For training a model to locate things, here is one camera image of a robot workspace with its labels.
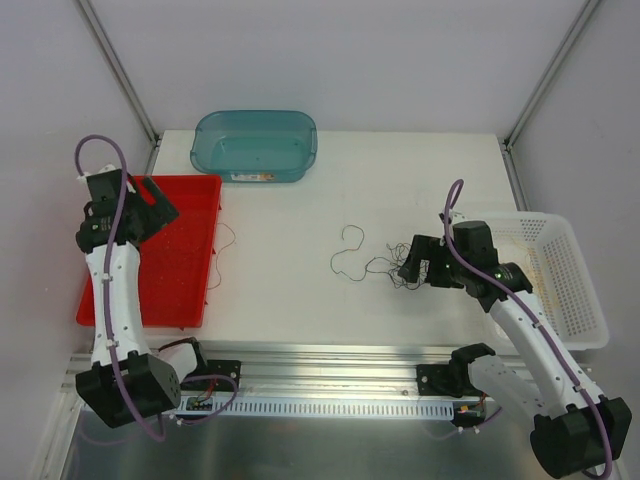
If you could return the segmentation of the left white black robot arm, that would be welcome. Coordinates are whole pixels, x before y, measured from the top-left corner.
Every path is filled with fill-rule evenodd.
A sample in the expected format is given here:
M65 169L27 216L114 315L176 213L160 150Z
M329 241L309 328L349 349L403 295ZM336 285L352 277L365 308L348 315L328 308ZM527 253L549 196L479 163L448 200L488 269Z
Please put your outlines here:
M91 366L76 390L110 428L178 407L181 385L210 377L199 342L189 337L153 353L143 332L139 298L140 246L179 216L158 185L113 165L82 175L90 199L76 243L90 274L94 306Z

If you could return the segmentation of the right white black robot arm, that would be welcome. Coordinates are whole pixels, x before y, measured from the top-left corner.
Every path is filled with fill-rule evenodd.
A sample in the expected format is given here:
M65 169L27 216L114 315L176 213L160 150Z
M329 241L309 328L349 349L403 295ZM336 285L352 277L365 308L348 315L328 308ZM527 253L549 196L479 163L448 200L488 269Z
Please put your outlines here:
M632 412L622 398L607 397L574 360L521 267L500 262L485 222L453 224L441 238L415 235L399 276L464 290L507 334L533 379L527 383L491 347L476 343L454 350L444 366L418 366L422 387L454 398L474 392L493 398L521 421L535 458L554 479L611 477Z

